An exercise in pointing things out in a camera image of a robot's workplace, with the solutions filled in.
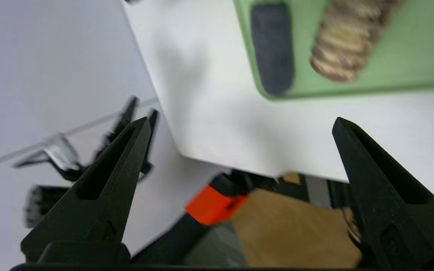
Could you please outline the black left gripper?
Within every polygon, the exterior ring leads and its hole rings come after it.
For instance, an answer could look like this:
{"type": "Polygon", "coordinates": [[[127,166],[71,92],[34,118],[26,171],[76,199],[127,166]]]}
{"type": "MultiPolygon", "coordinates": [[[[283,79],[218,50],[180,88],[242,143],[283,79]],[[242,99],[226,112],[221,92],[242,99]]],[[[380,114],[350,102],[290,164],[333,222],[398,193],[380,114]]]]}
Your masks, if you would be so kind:
{"type": "MultiPolygon", "coordinates": [[[[132,122],[138,104],[139,99],[136,96],[130,98],[127,105],[122,110],[119,118],[117,119],[117,122],[114,125],[113,129],[107,134],[106,145],[110,145],[119,136],[119,134],[121,134],[121,132],[132,122]]],[[[150,137],[144,156],[144,163],[141,168],[141,176],[148,175],[153,168],[153,164],[149,161],[149,155],[151,152],[156,127],[159,122],[158,110],[152,109],[150,111],[150,114],[148,115],[148,121],[150,124],[150,137]]],[[[81,165],[77,163],[77,169],[64,170],[61,173],[61,176],[64,180],[67,180],[69,182],[76,182],[83,175],[86,169],[89,168],[98,159],[99,156],[101,156],[105,149],[106,146],[102,146],[96,152],[94,158],[87,165],[81,165]]]]}

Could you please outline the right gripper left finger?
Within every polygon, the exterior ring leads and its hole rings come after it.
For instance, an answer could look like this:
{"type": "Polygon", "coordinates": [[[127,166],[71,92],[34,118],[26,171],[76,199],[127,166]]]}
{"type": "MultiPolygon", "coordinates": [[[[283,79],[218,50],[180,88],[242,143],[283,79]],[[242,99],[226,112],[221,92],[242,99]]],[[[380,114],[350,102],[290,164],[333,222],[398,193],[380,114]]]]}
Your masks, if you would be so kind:
{"type": "Polygon", "coordinates": [[[147,117],[130,123],[21,242],[27,263],[124,264],[122,243],[152,137],[147,117]]]}

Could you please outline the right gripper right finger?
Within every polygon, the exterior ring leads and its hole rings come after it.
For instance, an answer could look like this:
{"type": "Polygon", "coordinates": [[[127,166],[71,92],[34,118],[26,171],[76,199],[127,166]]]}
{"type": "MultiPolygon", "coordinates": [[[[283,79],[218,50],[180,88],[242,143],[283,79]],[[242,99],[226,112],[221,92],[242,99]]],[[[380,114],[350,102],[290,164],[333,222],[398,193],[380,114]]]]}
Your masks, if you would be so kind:
{"type": "Polygon", "coordinates": [[[332,134],[368,262],[434,269],[434,194],[357,124],[336,118],[332,134]]]}

